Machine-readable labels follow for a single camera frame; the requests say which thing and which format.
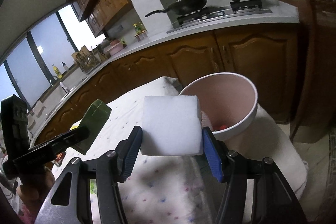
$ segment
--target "frying pan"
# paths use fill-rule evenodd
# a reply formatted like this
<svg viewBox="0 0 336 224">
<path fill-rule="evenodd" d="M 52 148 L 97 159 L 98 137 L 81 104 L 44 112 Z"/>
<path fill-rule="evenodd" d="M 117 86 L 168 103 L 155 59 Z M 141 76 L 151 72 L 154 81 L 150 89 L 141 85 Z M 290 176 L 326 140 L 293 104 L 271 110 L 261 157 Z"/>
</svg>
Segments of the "frying pan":
<svg viewBox="0 0 336 224">
<path fill-rule="evenodd" d="M 156 13 L 166 13 L 168 11 L 173 11 L 177 15 L 183 16 L 201 10 L 206 4 L 207 0 L 177 0 L 166 9 L 152 11 L 145 15 L 145 17 L 149 17 Z"/>
</svg>

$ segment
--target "tiled floor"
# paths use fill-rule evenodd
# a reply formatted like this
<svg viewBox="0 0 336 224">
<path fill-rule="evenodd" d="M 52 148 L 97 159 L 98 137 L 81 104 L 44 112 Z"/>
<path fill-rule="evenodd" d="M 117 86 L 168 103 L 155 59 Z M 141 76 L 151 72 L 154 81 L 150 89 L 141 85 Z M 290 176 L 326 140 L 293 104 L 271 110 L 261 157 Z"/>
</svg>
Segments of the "tiled floor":
<svg viewBox="0 0 336 224">
<path fill-rule="evenodd" d="M 289 136 L 289 124 L 278 125 Z M 301 158 L 308 162 L 308 180 L 300 204 L 308 221 L 318 215 L 326 188 L 329 167 L 329 135 L 316 143 L 293 143 Z"/>
</svg>

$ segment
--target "white cube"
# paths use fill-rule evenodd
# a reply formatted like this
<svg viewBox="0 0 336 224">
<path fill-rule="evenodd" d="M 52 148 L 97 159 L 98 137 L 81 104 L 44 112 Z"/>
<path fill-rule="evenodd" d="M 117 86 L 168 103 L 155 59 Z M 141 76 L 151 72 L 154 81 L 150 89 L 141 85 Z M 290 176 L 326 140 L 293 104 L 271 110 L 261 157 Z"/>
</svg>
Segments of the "white cube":
<svg viewBox="0 0 336 224">
<path fill-rule="evenodd" d="M 141 154 L 203 154 L 201 111 L 197 96 L 146 96 Z"/>
</svg>

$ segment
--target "silver bolt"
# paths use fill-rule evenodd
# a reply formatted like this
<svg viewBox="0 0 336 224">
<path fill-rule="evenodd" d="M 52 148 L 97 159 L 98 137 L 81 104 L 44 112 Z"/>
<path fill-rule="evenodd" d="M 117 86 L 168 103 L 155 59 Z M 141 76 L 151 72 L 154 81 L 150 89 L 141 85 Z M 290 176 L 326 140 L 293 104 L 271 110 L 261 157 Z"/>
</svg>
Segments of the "silver bolt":
<svg viewBox="0 0 336 224">
<path fill-rule="evenodd" d="M 273 160 L 271 159 L 271 158 L 265 158 L 264 159 L 264 161 L 265 161 L 265 163 L 267 163 L 267 164 L 272 164 L 273 163 Z"/>
<path fill-rule="evenodd" d="M 72 164 L 77 164 L 77 163 L 79 163 L 79 161 L 80 161 L 80 158 L 72 158 L 71 159 Z"/>
<path fill-rule="evenodd" d="M 110 151 L 107 151 L 107 152 L 106 152 L 106 155 L 107 155 L 108 157 L 114 157 L 114 156 L 116 155 L 116 152 L 115 152 L 114 150 L 110 150 Z"/>
<path fill-rule="evenodd" d="M 234 157 L 238 156 L 238 153 L 237 153 L 237 151 L 230 150 L 230 151 L 228 152 L 228 155 L 229 155 L 231 158 L 234 158 Z"/>
</svg>

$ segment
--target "gas cooktop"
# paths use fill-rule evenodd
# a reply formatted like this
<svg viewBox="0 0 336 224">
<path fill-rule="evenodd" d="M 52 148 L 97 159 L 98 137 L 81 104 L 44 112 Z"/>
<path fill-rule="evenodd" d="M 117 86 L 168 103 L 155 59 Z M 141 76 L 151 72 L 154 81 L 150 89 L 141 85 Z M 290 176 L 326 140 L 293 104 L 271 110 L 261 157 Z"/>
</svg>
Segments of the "gas cooktop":
<svg viewBox="0 0 336 224">
<path fill-rule="evenodd" d="M 214 20 L 237 16 L 268 14 L 271 12 L 272 11 L 270 9 L 260 9 L 258 7 L 241 9 L 235 12 L 228 7 L 206 7 L 192 14 L 178 17 L 177 21 L 173 23 L 173 29 L 167 31 L 167 33 Z"/>
</svg>

